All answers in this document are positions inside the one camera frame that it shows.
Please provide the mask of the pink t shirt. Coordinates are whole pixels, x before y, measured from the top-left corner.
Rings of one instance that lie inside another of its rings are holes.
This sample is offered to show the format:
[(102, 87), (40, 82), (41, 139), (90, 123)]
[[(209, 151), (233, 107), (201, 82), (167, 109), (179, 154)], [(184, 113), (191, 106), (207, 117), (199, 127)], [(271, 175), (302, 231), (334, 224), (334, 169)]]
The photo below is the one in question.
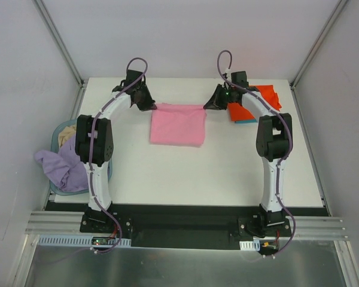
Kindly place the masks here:
[(200, 147), (205, 141), (206, 111), (202, 105), (160, 103), (152, 112), (150, 142)]

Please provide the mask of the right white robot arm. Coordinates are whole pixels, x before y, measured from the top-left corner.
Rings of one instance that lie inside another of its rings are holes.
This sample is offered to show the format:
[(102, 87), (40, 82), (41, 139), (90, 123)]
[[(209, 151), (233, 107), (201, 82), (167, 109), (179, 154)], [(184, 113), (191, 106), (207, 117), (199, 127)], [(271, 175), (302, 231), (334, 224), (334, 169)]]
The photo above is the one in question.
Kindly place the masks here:
[(263, 161), (264, 189), (260, 203), (265, 212), (279, 212), (282, 203), (285, 161), (293, 149), (292, 117), (280, 113), (248, 84), (245, 71), (222, 74), (224, 82), (218, 84), (204, 109), (226, 110), (228, 104), (237, 103), (251, 113), (258, 123), (255, 147)]

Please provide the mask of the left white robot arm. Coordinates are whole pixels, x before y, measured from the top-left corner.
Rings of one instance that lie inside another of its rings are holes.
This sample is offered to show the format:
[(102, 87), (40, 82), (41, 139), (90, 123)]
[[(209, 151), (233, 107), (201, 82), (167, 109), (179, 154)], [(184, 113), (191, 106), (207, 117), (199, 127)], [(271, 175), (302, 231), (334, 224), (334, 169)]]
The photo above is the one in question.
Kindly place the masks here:
[(89, 186), (89, 208), (104, 212), (112, 205), (108, 165), (114, 152), (111, 118), (136, 105), (140, 111), (157, 109), (146, 84), (145, 73), (128, 69), (110, 99), (94, 115), (77, 118), (75, 152), (84, 164)]

